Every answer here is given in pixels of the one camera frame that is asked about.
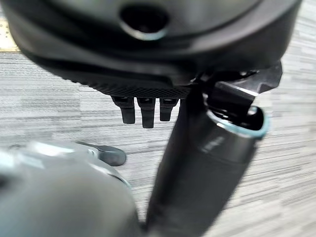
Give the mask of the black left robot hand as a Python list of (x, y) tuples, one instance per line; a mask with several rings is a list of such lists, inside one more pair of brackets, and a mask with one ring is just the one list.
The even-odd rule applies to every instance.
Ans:
[(31, 61), (112, 97), (126, 124), (179, 115), (158, 167), (145, 229), (199, 237), (235, 191), (269, 118), (299, 0), (3, 0)]

